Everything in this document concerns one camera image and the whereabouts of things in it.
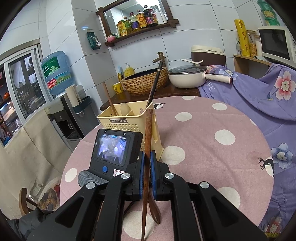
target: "black stick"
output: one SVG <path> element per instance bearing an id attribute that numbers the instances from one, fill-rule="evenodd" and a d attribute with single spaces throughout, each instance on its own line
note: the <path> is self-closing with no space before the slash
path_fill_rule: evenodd
<path id="1" fill-rule="evenodd" d="M 160 60 L 157 71 L 156 71 L 156 76 L 155 76 L 155 79 L 154 79 L 154 82 L 153 82 L 153 86 L 152 86 L 150 94 L 149 94 L 146 109 L 151 104 L 151 102 L 153 101 L 154 93 L 155 93 L 155 90 L 156 90 L 157 82 L 158 82 L 159 75 L 160 75 L 160 72 L 161 72 L 162 68 L 163 68 L 163 61 Z"/>

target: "beige cloth cover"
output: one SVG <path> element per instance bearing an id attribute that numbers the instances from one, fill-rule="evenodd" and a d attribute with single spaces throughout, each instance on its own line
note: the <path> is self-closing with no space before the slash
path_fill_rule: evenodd
<path id="1" fill-rule="evenodd" d="M 45 185 L 61 177 L 71 155 L 44 109 L 37 112 L 9 141 L 0 146 L 0 208 L 8 218 L 20 216 L 21 188 Z"/>

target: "white polka dot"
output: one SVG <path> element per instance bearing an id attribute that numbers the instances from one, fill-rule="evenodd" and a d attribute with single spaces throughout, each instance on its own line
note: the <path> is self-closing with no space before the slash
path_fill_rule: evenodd
<path id="1" fill-rule="evenodd" d="M 168 165 L 177 165 L 185 159 L 185 151 L 178 146 L 168 146 L 163 150 L 161 160 Z"/>
<path id="2" fill-rule="evenodd" d="M 187 121 L 187 120 L 192 119 L 192 115 L 188 112 L 181 112 L 181 113 L 176 114 L 175 118 L 178 121 Z"/>
<path id="3" fill-rule="evenodd" d="M 218 192 L 221 193 L 228 201 L 230 201 L 236 208 L 240 206 L 240 196 L 237 190 L 230 187 L 219 188 Z"/>
<path id="4" fill-rule="evenodd" d="M 222 145 L 232 145 L 235 142 L 235 136 L 228 130 L 217 131 L 215 139 Z"/>
<path id="5" fill-rule="evenodd" d="M 66 182 L 72 182 L 77 175 L 77 169 L 76 168 L 71 168 L 69 171 L 67 171 L 65 175 L 65 181 Z"/>
<path id="6" fill-rule="evenodd" d="M 252 121 L 251 119 L 250 119 L 250 121 L 251 121 L 251 123 L 252 123 L 253 125 L 257 126 L 257 125 L 254 123 L 254 121 Z"/>
<path id="7" fill-rule="evenodd" d="M 267 171 L 268 175 L 270 175 L 272 177 L 274 176 L 274 171 L 273 171 L 271 165 L 265 165 L 265 170 Z"/>
<path id="8" fill-rule="evenodd" d="M 226 110 L 227 106 L 223 103 L 215 103 L 212 105 L 215 110 Z"/>
<path id="9" fill-rule="evenodd" d="M 125 216 L 123 223 L 123 229 L 126 234 L 134 239 L 141 239 L 142 234 L 142 211 L 133 211 Z M 154 220 L 147 213 L 146 227 L 145 227 L 145 239 L 151 235 L 154 231 Z"/>
<path id="10" fill-rule="evenodd" d="M 195 96 L 188 96 L 188 95 L 184 95 L 182 97 L 182 99 L 184 99 L 184 100 L 193 100 L 194 98 L 195 98 Z"/>

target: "white sticker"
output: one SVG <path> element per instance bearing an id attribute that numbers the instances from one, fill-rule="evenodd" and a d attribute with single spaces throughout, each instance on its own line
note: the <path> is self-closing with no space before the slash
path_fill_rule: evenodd
<path id="1" fill-rule="evenodd" d="M 123 174 L 123 173 L 125 173 L 125 171 L 121 171 L 121 170 L 116 170 L 116 169 L 114 169 L 113 176 L 116 177 L 116 176 L 118 176 L 118 175 L 120 175 L 120 174 Z"/>

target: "metal bolt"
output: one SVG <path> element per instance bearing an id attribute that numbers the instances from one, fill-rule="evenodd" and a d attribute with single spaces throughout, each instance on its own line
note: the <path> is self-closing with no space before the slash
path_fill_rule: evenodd
<path id="1" fill-rule="evenodd" d="M 95 186 L 96 186 L 95 183 L 88 183 L 88 184 L 86 185 L 86 188 L 87 188 L 87 189 L 93 189 Z"/>
<path id="2" fill-rule="evenodd" d="M 201 183 L 200 183 L 200 187 L 201 187 L 201 188 L 207 189 L 207 188 L 209 188 L 209 186 L 210 186 L 210 185 L 209 185 L 207 182 L 201 182 Z"/>
<path id="3" fill-rule="evenodd" d="M 166 177 L 167 179 L 173 179 L 173 178 L 174 178 L 174 174 L 168 172 L 167 174 L 165 174 L 165 177 Z"/>
<path id="4" fill-rule="evenodd" d="M 122 179 L 129 179 L 131 177 L 131 175 L 129 173 L 123 173 L 121 174 L 121 178 Z"/>

